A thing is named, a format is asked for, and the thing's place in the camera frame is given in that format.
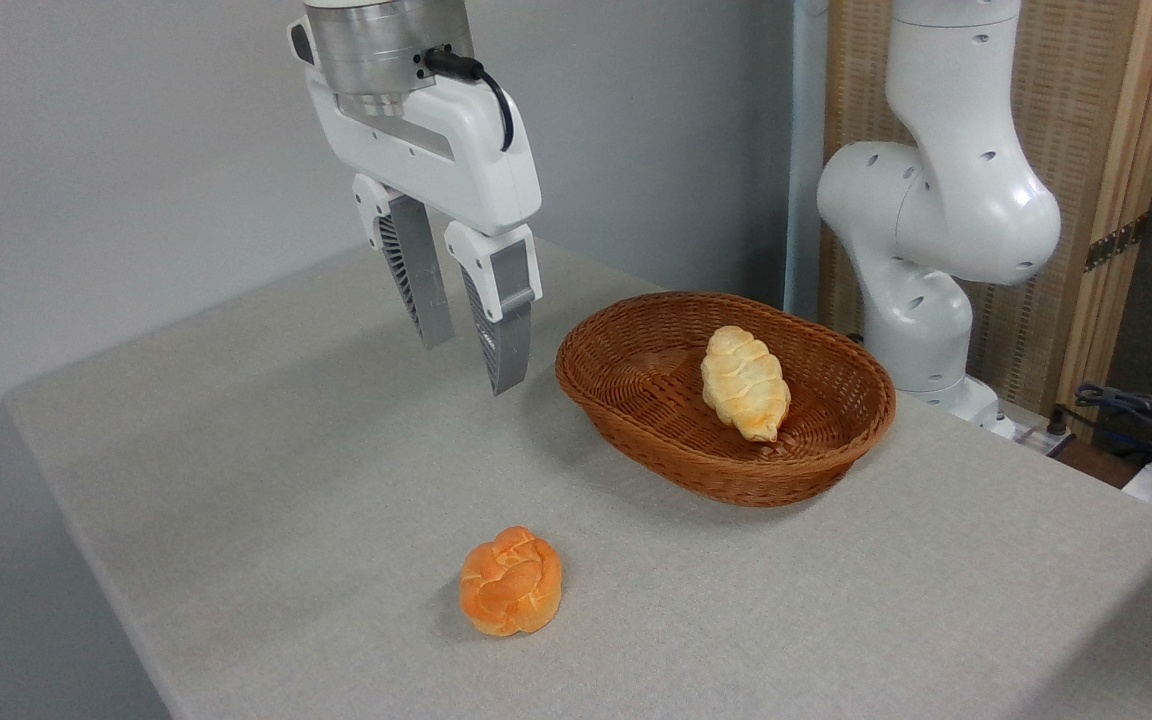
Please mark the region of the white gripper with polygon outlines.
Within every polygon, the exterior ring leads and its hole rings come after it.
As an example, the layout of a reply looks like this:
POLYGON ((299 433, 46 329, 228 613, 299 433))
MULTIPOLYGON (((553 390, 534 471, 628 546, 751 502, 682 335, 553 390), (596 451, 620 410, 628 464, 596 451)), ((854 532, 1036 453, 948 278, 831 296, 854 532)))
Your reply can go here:
POLYGON ((303 74, 329 147, 361 173, 353 194, 364 236, 387 263, 422 344, 454 338, 426 204, 457 220, 444 241, 461 265, 492 391, 516 387, 529 367, 532 304, 543 297, 525 223, 541 191, 524 123, 515 119, 503 150, 495 94, 448 78, 408 94, 401 118, 351 118, 321 71, 303 74))

